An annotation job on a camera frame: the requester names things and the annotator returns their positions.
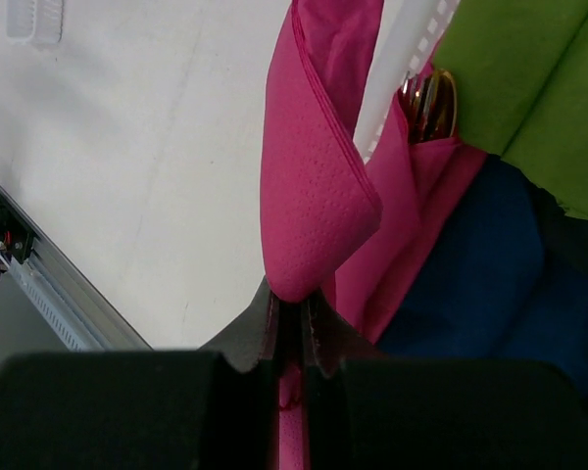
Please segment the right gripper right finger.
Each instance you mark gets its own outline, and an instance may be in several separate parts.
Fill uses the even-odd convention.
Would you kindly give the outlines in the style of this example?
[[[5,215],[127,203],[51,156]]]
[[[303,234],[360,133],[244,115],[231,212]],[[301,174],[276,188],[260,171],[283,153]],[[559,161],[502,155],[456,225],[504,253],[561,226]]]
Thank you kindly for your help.
[[[319,293],[301,340],[308,469],[588,469],[588,409],[552,365],[390,357]]]

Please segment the magenta paper napkin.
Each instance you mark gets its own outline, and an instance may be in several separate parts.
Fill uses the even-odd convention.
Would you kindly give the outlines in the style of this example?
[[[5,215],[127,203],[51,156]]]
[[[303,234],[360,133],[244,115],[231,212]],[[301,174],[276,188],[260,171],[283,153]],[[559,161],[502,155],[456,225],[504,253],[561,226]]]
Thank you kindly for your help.
[[[334,310],[334,274],[379,227],[353,135],[379,1],[294,1],[266,82],[260,225],[279,317],[279,465],[354,469],[344,373],[371,344]]]

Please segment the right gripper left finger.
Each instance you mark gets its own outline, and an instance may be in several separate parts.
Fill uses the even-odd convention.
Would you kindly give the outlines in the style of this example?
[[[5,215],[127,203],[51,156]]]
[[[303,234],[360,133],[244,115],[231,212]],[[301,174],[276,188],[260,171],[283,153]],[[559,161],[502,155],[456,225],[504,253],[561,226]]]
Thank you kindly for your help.
[[[197,350],[0,366],[0,469],[274,469],[279,304],[261,284]]]

